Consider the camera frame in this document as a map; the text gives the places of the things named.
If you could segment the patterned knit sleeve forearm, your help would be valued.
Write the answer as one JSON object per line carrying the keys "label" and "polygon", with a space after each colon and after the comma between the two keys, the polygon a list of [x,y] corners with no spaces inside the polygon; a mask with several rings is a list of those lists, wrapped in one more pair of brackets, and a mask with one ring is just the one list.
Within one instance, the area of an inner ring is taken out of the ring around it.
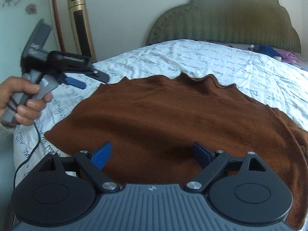
{"label": "patterned knit sleeve forearm", "polygon": [[0,123],[0,139],[14,133],[16,127]]}

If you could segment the person's left hand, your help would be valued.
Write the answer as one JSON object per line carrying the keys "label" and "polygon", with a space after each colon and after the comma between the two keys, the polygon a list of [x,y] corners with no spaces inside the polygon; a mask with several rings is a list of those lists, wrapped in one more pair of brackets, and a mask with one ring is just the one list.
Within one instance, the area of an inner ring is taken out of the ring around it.
{"label": "person's left hand", "polygon": [[52,99],[47,93],[41,99],[33,96],[41,87],[21,77],[9,77],[1,83],[1,123],[5,126],[31,126]]}

